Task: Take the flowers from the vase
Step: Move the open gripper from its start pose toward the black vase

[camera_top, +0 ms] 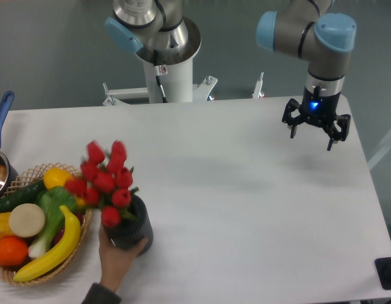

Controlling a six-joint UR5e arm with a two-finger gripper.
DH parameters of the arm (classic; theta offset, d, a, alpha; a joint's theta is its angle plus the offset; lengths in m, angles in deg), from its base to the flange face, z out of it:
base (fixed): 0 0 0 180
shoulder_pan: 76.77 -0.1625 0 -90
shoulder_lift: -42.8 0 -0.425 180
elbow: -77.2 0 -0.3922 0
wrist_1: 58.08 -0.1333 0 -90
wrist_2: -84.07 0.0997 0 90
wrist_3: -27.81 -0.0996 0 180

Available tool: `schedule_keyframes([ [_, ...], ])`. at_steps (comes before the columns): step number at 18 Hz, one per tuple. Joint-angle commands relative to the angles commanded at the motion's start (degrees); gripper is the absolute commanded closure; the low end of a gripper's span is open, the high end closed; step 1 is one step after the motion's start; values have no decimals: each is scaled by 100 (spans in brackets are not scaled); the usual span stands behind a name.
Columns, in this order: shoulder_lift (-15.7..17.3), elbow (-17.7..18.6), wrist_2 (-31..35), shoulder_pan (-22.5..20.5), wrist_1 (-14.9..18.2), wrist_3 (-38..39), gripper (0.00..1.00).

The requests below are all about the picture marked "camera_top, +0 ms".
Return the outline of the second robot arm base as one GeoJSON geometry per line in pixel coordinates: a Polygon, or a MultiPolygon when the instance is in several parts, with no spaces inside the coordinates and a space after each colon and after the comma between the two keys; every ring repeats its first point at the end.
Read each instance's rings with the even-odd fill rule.
{"type": "Polygon", "coordinates": [[[156,66],[192,59],[202,43],[182,1],[114,1],[105,29],[121,49],[156,66]]]}

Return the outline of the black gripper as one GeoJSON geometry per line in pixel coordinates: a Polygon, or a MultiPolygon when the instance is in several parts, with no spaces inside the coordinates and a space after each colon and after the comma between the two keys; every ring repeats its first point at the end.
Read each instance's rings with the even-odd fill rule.
{"type": "Polygon", "coordinates": [[[297,127],[307,123],[316,127],[324,127],[329,141],[327,150],[332,145],[345,141],[350,129],[351,115],[337,115],[336,109],[340,93],[331,96],[316,96],[307,88],[304,89],[302,104],[291,98],[286,106],[281,119],[290,129],[290,138],[293,139],[297,133],[297,127]]]}

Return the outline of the grey sleeved forearm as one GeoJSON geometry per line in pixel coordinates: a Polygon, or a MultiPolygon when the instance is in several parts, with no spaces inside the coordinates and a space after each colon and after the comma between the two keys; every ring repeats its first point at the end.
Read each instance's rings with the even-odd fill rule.
{"type": "Polygon", "coordinates": [[[121,297],[116,292],[100,285],[93,283],[89,288],[82,304],[120,304],[121,297]]]}

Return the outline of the person's hand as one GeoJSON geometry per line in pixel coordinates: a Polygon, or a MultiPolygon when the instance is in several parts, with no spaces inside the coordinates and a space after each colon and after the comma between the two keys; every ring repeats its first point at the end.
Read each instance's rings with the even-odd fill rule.
{"type": "Polygon", "coordinates": [[[123,250],[115,247],[101,224],[99,227],[99,258],[101,262],[101,279],[99,284],[116,292],[135,258],[144,250],[148,239],[144,238],[134,247],[123,250]]]}

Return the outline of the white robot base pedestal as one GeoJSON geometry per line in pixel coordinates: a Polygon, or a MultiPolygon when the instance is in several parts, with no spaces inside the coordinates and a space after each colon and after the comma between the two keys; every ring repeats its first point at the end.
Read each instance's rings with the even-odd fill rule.
{"type": "Polygon", "coordinates": [[[146,99],[149,103],[189,103],[212,101],[212,91],[218,78],[207,75],[200,83],[193,82],[192,54],[188,59],[174,65],[155,66],[142,60],[146,86],[126,89],[109,89],[103,84],[103,106],[121,105],[125,100],[146,99]]]}

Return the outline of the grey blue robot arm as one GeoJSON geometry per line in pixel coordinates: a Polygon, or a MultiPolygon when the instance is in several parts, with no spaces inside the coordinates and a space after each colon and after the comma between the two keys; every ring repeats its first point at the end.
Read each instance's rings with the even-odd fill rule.
{"type": "Polygon", "coordinates": [[[302,100],[287,102],[282,121],[292,137],[302,124],[322,129],[329,137],[328,149],[349,134],[351,116],[337,114],[337,106],[357,30],[350,16],[328,11],[332,4],[290,1],[282,12],[265,12],[255,33],[260,47],[308,63],[302,100]]]}

